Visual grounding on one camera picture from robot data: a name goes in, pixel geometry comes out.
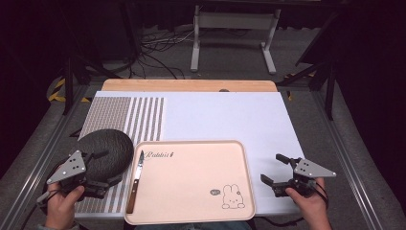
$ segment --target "knife handle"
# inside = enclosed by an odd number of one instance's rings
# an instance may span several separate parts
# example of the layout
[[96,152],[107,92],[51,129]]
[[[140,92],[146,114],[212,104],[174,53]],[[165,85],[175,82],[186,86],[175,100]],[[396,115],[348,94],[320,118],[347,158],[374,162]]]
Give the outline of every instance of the knife handle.
[[129,201],[127,204],[126,212],[128,214],[132,214],[134,210],[134,205],[135,205],[135,196],[137,195],[137,189],[138,189],[138,179],[134,180],[134,183],[132,184],[132,189],[131,189],[131,194],[129,196]]

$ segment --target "knife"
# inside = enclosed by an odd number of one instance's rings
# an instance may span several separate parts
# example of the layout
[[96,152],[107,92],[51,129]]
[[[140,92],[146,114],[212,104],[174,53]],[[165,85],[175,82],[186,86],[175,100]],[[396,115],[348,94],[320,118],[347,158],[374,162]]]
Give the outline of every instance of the knife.
[[143,169],[143,164],[144,164],[144,151],[141,150],[140,159],[138,160],[137,169],[135,171],[134,183],[132,184],[131,194],[130,194],[129,201],[128,201],[127,208],[126,208],[126,212],[128,214],[132,214],[132,212],[134,210],[135,196],[137,195],[137,189],[138,189],[138,184],[140,182],[141,170]]

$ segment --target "table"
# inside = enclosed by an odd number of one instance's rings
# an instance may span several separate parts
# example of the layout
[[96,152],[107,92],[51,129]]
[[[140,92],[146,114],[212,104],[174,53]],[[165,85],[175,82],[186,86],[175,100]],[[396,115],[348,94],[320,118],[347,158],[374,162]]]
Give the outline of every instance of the table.
[[[276,182],[291,178],[292,170],[275,159],[276,153],[304,157],[282,96],[272,81],[107,80],[92,102],[80,137],[101,128],[122,130],[134,145],[186,138],[238,140],[246,149],[256,215],[299,211],[289,197],[274,197],[271,188],[259,179],[261,173]],[[127,175],[105,199],[80,202],[76,217],[122,219]]]

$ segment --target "human hand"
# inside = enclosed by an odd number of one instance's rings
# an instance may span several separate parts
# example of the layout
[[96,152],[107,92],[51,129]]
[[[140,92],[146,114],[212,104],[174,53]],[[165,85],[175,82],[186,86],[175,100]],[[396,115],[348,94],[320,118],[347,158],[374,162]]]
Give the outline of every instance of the human hand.
[[[316,182],[322,188],[325,188],[325,180],[323,178],[316,178]],[[331,229],[327,217],[326,203],[317,193],[313,194],[311,197],[303,197],[292,188],[287,188],[285,191],[299,206],[301,213],[311,230]],[[321,188],[317,187],[317,191],[323,196],[327,196]]]
[[68,195],[64,195],[59,191],[60,185],[58,183],[50,184],[48,191],[50,196],[48,200],[48,215],[45,221],[45,227],[55,229],[69,229],[74,224],[75,218],[75,202],[81,197],[84,192],[83,186],[71,191]]

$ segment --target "metal stand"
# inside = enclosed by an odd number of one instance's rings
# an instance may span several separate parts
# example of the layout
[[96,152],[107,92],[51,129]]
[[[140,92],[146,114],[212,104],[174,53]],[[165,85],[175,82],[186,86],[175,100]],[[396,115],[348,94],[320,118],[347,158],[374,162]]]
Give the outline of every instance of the metal stand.
[[194,42],[192,51],[191,71],[197,72],[199,64],[200,28],[230,28],[248,30],[267,30],[268,37],[260,44],[266,67],[271,75],[277,73],[274,61],[269,52],[272,38],[278,25],[281,10],[274,14],[253,14],[253,13],[225,13],[225,12],[201,12],[199,6],[194,9]]

